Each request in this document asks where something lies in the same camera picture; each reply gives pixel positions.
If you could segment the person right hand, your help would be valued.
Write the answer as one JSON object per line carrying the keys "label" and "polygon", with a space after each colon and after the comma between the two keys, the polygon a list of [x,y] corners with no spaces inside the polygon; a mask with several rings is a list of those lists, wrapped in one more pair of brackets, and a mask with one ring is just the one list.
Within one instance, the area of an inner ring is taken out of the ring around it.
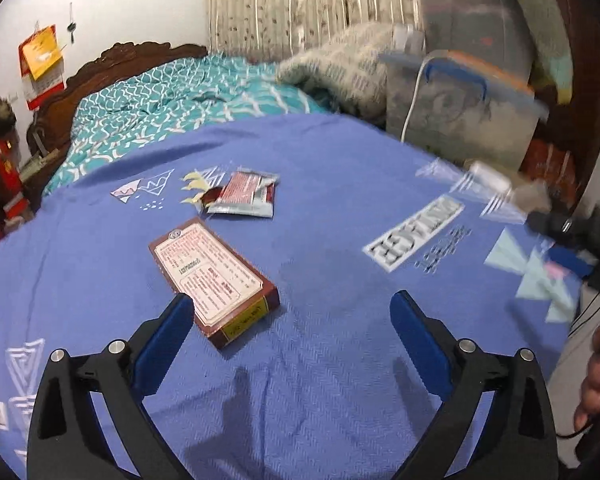
{"label": "person right hand", "polygon": [[588,421],[600,414],[600,326],[592,337],[592,356],[581,384],[580,403],[573,414],[573,429],[581,430]]}

